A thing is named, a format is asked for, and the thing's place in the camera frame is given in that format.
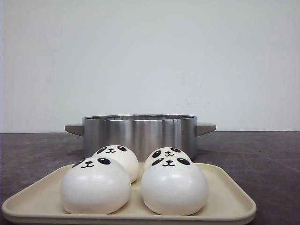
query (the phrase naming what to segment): tray rim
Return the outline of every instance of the tray rim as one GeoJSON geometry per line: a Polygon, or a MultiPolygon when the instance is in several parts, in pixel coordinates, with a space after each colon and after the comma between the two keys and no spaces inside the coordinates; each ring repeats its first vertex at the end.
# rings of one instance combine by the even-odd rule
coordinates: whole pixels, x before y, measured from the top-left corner
{"type": "Polygon", "coordinates": [[[118,215],[118,214],[60,214],[57,215],[45,215],[45,214],[22,214],[16,213],[13,210],[8,209],[7,204],[9,201],[18,195],[21,195],[27,189],[31,188],[32,186],[43,182],[44,179],[53,175],[58,170],[61,170],[65,167],[71,167],[73,164],[62,166],[55,171],[51,172],[50,174],[44,176],[43,178],[39,179],[38,181],[34,182],[33,184],[29,185],[28,187],[24,188],[23,190],[19,191],[18,193],[14,194],[13,196],[9,197],[7,200],[4,201],[2,204],[2,213],[5,218],[25,218],[25,219],[41,219],[41,218],[51,218],[51,219],[111,219],[111,220],[176,220],[176,221],[242,221],[248,218],[254,218],[256,213],[256,203],[254,200],[219,166],[206,164],[206,163],[195,163],[196,165],[204,165],[204,166],[211,166],[215,167],[215,169],[220,170],[228,179],[231,180],[233,185],[248,199],[251,203],[251,209],[245,213],[243,216],[239,217],[219,217],[219,218],[211,218],[211,217],[203,217],[203,216],[172,216],[172,215],[151,215],[151,216],[126,216],[126,215],[118,215]]]}

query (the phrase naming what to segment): white backdrop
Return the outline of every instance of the white backdrop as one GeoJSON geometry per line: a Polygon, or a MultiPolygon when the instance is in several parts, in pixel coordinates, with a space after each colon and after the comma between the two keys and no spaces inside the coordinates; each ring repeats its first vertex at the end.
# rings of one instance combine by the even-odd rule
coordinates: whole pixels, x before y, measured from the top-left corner
{"type": "Polygon", "coordinates": [[[196,115],[300,130],[300,1],[4,0],[1,132],[196,115]]]}

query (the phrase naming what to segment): dark countertop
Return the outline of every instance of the dark countertop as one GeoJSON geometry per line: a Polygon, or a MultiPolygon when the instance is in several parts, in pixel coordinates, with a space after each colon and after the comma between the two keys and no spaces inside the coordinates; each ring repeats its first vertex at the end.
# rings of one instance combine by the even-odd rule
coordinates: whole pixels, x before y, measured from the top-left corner
{"type": "MultiPolygon", "coordinates": [[[[251,225],[300,224],[300,132],[213,132],[199,142],[193,161],[222,167],[255,201],[251,225]]],[[[1,134],[1,204],[81,157],[76,135],[1,134]]],[[[12,223],[1,213],[0,224],[12,223]]]]}

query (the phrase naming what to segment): pot handle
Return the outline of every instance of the pot handle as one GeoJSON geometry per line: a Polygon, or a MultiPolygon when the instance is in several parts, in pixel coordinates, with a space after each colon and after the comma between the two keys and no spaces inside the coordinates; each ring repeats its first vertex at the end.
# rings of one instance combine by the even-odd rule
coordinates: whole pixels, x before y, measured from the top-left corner
{"type": "Polygon", "coordinates": [[[204,135],[216,129],[213,123],[197,123],[196,136],[204,135]]]}
{"type": "Polygon", "coordinates": [[[82,136],[83,135],[83,125],[78,123],[78,124],[68,124],[65,125],[65,131],[74,134],[74,135],[78,135],[78,136],[82,136]]]}

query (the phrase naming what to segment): stainless steel pot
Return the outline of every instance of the stainless steel pot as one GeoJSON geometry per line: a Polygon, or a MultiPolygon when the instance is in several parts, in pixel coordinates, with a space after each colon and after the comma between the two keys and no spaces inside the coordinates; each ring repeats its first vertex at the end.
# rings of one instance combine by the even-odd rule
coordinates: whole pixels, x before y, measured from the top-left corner
{"type": "Polygon", "coordinates": [[[85,158],[103,146],[119,144],[130,148],[140,162],[161,147],[179,148],[192,158],[197,136],[215,129],[214,124],[197,124],[197,117],[186,115],[93,116],[65,126],[69,133],[83,137],[85,158]]]}

